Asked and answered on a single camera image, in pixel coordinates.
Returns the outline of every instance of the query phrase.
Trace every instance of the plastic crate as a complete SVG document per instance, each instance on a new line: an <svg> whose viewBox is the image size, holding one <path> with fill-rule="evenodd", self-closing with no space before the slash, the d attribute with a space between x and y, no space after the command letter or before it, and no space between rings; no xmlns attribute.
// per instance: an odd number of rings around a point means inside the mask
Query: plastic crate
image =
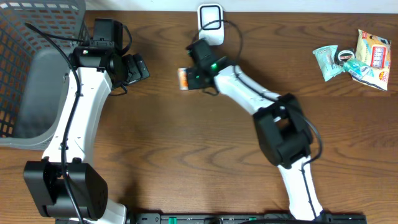
<svg viewBox="0 0 398 224"><path fill-rule="evenodd" d="M0 146L44 150L68 90L67 63L29 22L49 34L88 39L84 0L0 0ZM53 39L65 53L76 43Z"/></svg>

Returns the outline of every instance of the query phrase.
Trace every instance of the green light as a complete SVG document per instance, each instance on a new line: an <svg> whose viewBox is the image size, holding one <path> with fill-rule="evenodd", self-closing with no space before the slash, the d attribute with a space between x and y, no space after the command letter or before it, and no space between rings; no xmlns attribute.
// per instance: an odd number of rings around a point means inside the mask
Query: green light
<svg viewBox="0 0 398 224"><path fill-rule="evenodd" d="M216 70L217 69L217 64L214 63L213 65L211 65L211 69Z"/></svg>

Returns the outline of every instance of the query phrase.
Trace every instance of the white wall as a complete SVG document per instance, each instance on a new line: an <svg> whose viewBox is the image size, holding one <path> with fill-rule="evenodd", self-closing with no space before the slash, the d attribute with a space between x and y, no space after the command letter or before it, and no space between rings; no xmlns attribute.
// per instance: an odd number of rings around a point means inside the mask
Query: white wall
<svg viewBox="0 0 398 224"><path fill-rule="evenodd" d="M398 13L398 0L86 0L87 10L196 11L219 3L226 12Z"/></svg>

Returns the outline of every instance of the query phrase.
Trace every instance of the wood grain surface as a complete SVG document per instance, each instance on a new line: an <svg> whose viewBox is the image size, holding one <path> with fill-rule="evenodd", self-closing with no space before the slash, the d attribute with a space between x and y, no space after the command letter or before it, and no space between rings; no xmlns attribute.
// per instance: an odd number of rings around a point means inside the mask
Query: wood grain surface
<svg viewBox="0 0 398 224"><path fill-rule="evenodd" d="M164 213L255 213L288 210L279 171L257 145L251 117L227 96L180 91L176 71L192 60L185 47L197 30L193 12L93 12L132 34L151 77L106 100L95 140L95 169L111 199ZM332 212L398 223L398 15L225 13L244 33L240 66L264 87L295 94L322 134L325 152L312 165L318 199ZM391 39L388 91L351 80L324 82L312 51L356 47L358 29ZM220 55L235 57L238 36L226 26ZM314 143L312 151L317 151ZM0 223L42 218L25 186L26 161L42 152L0 149Z"/></svg>

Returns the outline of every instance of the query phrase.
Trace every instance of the basket mesh side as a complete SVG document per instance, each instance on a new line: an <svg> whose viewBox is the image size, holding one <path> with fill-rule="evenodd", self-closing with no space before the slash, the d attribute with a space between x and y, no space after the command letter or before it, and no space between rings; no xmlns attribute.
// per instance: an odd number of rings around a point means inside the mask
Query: basket mesh side
<svg viewBox="0 0 398 224"><path fill-rule="evenodd" d="M52 47L24 23L48 34L87 39L84 12L74 0L0 2L0 137L12 137L33 56ZM53 40L63 49L73 47L69 41Z"/></svg>

